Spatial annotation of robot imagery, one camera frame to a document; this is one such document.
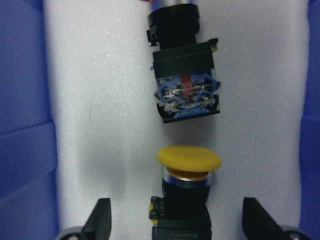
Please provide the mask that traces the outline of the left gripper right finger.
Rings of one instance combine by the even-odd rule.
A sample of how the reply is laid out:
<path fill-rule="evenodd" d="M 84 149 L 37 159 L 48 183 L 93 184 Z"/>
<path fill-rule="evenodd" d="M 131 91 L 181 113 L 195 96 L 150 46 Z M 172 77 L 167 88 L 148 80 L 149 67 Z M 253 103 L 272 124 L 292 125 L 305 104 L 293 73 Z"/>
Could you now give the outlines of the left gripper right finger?
<path fill-rule="evenodd" d="M 248 240 L 280 240 L 283 231 L 254 197 L 245 197 L 242 205 L 242 230 Z"/>

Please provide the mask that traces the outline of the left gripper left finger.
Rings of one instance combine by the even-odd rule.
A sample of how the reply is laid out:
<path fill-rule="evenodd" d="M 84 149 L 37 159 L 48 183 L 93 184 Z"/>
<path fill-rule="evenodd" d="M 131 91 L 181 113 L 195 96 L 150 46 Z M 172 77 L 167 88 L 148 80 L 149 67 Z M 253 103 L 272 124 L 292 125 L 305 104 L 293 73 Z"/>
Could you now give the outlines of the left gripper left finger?
<path fill-rule="evenodd" d="M 108 240 L 111 235 L 111 230 L 111 200 L 110 198 L 100 198 L 81 230 L 81 239 Z"/>

